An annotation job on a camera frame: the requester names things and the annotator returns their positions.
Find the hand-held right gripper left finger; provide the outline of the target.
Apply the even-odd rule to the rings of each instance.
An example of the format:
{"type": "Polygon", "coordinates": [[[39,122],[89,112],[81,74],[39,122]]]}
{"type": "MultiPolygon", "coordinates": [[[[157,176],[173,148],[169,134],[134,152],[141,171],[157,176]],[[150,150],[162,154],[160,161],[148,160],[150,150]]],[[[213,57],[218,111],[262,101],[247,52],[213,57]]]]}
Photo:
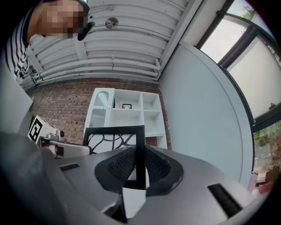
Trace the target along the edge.
{"type": "Polygon", "coordinates": [[[133,172],[136,146],[57,160],[70,184],[91,206],[127,222],[122,189],[133,172]]]}

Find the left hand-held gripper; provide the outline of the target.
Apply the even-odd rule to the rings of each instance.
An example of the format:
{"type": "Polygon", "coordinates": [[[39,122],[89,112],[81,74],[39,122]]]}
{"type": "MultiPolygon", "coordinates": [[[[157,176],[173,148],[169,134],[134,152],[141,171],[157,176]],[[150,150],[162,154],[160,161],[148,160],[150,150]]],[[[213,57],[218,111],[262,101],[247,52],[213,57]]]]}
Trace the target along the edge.
{"type": "Polygon", "coordinates": [[[57,129],[36,116],[28,132],[28,138],[38,146],[48,149],[53,155],[58,157],[81,157],[90,155],[90,147],[84,145],[75,145],[64,142],[49,141],[49,134],[56,134],[57,129]]]}

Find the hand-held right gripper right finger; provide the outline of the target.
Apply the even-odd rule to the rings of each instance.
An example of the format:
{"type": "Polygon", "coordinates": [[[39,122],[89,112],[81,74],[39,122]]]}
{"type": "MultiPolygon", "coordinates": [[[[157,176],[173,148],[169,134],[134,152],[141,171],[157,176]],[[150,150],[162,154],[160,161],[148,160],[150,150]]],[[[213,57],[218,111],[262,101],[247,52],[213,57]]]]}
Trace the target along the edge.
{"type": "Polygon", "coordinates": [[[212,164],[145,148],[150,185],[130,225],[250,225],[268,194],[253,196],[212,164]]]}

